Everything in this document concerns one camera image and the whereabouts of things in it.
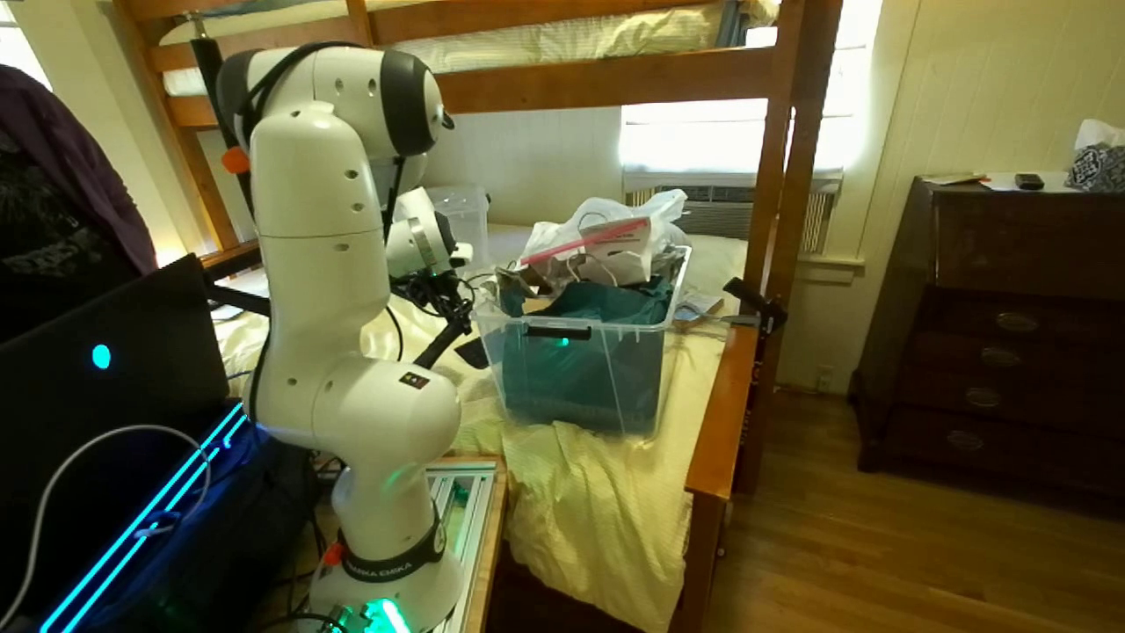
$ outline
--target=glowing blue cable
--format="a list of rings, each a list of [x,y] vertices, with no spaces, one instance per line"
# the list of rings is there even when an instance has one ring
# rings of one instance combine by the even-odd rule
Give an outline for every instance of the glowing blue cable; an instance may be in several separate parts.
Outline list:
[[[200,478],[200,471],[207,471],[210,456],[219,453],[213,449],[213,439],[223,432],[231,432],[245,424],[245,412],[243,406],[234,406],[210,432],[207,439],[177,467],[177,476],[146,500],[146,506],[135,517],[135,524],[100,555],[100,564],[75,585],[75,592],[49,612],[49,621],[42,624],[42,633],[49,633],[63,617],[68,609],[85,595],[87,585],[94,585],[94,576],[102,573],[102,567],[109,567],[109,558],[135,539],[135,530],[150,517],[150,509],[171,493],[177,500],[183,500],[183,493]],[[117,569],[90,592],[90,597],[81,604],[81,612],[68,624],[68,631],[75,631],[87,609],[102,597],[102,592],[117,580],[117,573],[136,555],[135,547],[121,564]]]
[[[231,428],[223,438],[223,448],[225,448],[225,449],[234,448],[238,428],[243,428],[243,425],[231,425]]]

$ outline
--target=plastic bin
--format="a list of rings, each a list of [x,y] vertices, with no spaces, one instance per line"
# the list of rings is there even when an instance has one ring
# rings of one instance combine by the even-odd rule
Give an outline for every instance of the plastic bin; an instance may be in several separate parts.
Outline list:
[[[493,269],[486,187],[427,187],[431,209],[449,223],[456,244],[472,245],[466,275]]]
[[[509,316],[497,291],[478,291],[473,323],[513,424],[577,424],[595,432],[653,432],[666,330],[688,251],[677,254],[669,306],[653,323],[586,316]]]

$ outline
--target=blue led light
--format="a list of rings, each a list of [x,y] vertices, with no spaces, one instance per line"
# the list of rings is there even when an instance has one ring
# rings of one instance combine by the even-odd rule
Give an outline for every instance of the blue led light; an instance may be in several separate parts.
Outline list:
[[[109,346],[94,346],[94,350],[90,350],[90,366],[94,366],[100,372],[109,372],[109,366],[112,366],[112,350],[109,350]]]

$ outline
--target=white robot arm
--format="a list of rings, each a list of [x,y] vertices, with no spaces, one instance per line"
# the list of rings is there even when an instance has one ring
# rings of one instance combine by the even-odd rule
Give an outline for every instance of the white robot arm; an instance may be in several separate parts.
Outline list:
[[[350,47],[234,58],[219,80],[219,104],[234,105],[225,117],[250,146],[272,281],[272,342],[250,408],[281,445],[347,460],[333,489],[343,555],[308,597],[319,609],[398,597],[411,626],[429,631],[464,585],[442,555],[427,486],[427,466],[456,432],[455,383],[427,366],[367,359],[357,330],[390,299],[371,166],[431,146],[448,126],[438,90],[405,54]],[[427,195],[408,202],[408,220],[431,223]],[[416,275],[448,260],[405,258],[405,269]]]

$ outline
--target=clothes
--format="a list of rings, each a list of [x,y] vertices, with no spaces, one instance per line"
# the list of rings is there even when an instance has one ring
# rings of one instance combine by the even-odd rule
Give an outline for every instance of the clothes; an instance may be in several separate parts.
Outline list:
[[[94,138],[0,63],[0,342],[156,272],[156,245]]]
[[[75,210],[117,235],[141,275],[156,272],[146,226],[100,140],[49,90],[3,63],[0,131],[75,202]]]

